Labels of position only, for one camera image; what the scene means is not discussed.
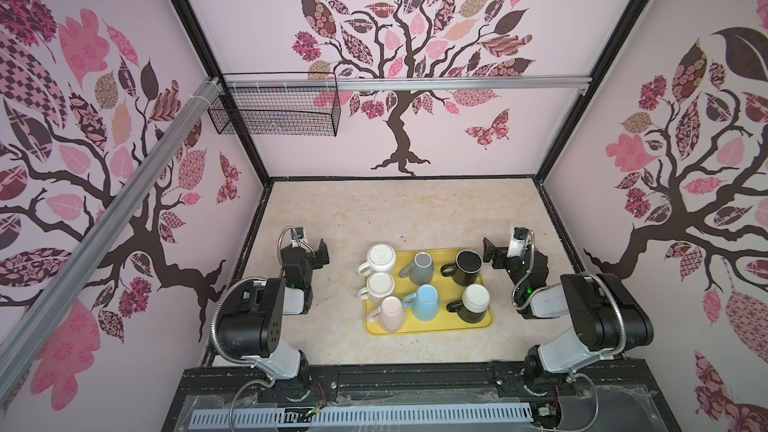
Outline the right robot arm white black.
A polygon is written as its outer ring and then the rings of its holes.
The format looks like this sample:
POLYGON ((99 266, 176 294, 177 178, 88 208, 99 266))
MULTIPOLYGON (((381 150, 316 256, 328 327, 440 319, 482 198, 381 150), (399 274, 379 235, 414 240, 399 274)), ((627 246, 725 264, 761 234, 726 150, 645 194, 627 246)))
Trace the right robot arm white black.
POLYGON ((536 249, 529 230, 512 236, 505 247, 485 238, 482 260, 506 271, 512 304, 523 318, 570 318, 565 332, 529 349, 521 372, 528 385, 547 374, 574 374, 653 341, 650 317, 616 275, 564 274, 549 285, 548 258, 536 249))

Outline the pale pink mug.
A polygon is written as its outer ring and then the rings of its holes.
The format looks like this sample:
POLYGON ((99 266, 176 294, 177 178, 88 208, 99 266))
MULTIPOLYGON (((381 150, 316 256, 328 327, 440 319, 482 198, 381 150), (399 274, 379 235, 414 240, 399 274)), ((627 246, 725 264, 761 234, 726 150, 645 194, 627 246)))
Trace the pale pink mug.
POLYGON ((386 333, 397 333, 404 326, 406 319, 405 307, 401 300, 394 296, 386 297, 380 305, 367 316, 368 323, 376 323, 386 333))

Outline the white mug red interior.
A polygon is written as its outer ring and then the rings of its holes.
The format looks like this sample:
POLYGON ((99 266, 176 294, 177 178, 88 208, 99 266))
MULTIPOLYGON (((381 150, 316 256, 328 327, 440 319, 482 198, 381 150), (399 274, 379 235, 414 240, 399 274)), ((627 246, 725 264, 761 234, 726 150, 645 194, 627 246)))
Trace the white mug red interior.
POLYGON ((385 298, 394 294, 395 286, 395 279, 390 273, 375 272, 368 276, 366 285, 358 291, 357 297, 376 308, 385 298))

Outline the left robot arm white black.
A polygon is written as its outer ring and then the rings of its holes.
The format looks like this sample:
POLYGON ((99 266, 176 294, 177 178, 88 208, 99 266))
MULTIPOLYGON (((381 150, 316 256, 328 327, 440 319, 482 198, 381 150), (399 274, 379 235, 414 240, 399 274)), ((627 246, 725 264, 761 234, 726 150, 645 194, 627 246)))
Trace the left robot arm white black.
POLYGON ((327 245, 280 250, 282 275, 248 277, 230 287, 211 320, 210 342, 224 360, 257 368, 269 379, 310 385, 306 355, 281 338, 285 315, 306 315, 313 301, 313 272, 330 263, 327 245))

